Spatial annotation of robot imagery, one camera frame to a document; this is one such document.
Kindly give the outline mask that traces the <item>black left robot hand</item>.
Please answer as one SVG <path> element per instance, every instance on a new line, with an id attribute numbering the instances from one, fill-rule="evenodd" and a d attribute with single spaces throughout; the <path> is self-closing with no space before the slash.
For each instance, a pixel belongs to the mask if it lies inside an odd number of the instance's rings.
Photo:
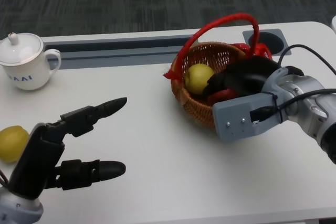
<path id="1" fill-rule="evenodd" d="M 99 119 L 115 114 L 126 102 L 127 98 L 118 98 L 68 112 L 55 123 L 37 124 L 11 174 L 7 189 L 17 196 L 36 199 L 44 189 L 89 187 L 92 183 L 123 175 L 126 166 L 117 161 L 82 162 L 74 159 L 63 161 L 60 166 L 57 163 L 65 150 L 63 139 L 66 134 L 79 137 L 92 131 Z"/>

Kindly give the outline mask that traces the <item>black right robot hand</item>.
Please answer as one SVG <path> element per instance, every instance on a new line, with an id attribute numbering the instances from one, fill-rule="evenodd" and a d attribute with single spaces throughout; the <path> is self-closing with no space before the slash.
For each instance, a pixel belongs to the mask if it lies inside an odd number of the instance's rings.
<path id="1" fill-rule="evenodd" d="M 240 95 L 260 93 L 270 75 L 278 69 L 275 61 L 261 56 L 238 61 L 211 76 L 202 95 L 232 89 Z"/>

